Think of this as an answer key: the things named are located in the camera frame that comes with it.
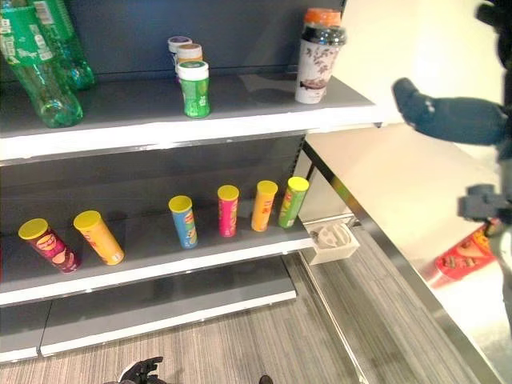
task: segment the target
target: shoe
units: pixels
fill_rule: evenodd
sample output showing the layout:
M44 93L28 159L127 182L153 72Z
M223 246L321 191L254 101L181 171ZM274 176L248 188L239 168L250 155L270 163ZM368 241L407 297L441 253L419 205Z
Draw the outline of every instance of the shoe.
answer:
M260 377L258 384L274 384L274 381L270 378L270 376L264 374Z

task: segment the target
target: gray shelf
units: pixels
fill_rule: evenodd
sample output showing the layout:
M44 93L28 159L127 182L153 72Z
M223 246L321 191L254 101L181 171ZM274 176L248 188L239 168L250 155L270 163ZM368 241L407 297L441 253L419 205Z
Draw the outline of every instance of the gray shelf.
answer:
M0 362L38 356L51 302L0 308Z
M48 356L296 297L280 258L60 298L41 344Z
M110 222L114 236L125 250L116 266L103 264L72 228L56 229L82 255L82 266L72 274L61 274L17 236L2 238L2 283L0 306L12 306L111 288L173 274L288 253L310 247L312 241L300 223L284 230L276 214L266 232L250 228L252 201L240 202L237 234L218 234L217 207L194 209L198 245L184 250L179 245L172 215L159 214Z
M315 105L296 102L294 88L294 74L214 76L212 114L191 119L183 114L182 92L173 78L103 82L79 94L85 114L80 124L49 129L20 85L6 83L1 89L0 165L381 121L372 102L336 78Z

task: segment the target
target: gray carpet floor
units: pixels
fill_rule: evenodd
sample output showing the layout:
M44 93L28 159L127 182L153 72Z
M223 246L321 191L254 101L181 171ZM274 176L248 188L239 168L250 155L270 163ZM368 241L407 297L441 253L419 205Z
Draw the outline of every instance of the gray carpet floor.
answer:
M203 323L0 366L2 384L101 384L144 358L165 357L169 384L354 383L354 368L308 283L297 255L286 258L298 290L291 302Z
M352 231L361 247L350 258L311 271L368 381L478 383L371 236Z

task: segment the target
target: green can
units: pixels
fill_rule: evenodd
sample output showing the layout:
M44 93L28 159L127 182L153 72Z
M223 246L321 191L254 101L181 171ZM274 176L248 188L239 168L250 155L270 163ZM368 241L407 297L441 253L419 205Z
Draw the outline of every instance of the green can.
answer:
M294 224L309 188L310 184L304 178L293 176L288 179L288 187L279 212L279 225L282 228L290 228Z
M210 114L208 100L208 64L206 62L180 62L178 76L182 85L185 114L191 118L204 118Z

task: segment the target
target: yellow chip can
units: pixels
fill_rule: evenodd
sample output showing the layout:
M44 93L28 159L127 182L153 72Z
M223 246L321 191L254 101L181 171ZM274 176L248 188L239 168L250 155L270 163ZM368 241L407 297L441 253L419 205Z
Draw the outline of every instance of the yellow chip can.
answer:
M105 264L115 266L125 257L125 253L99 212L86 210L74 218L73 225L86 238Z
M269 224L274 196L278 192L278 185L269 180L262 180L258 183L256 200L254 200L253 217L250 226L257 232L266 230Z

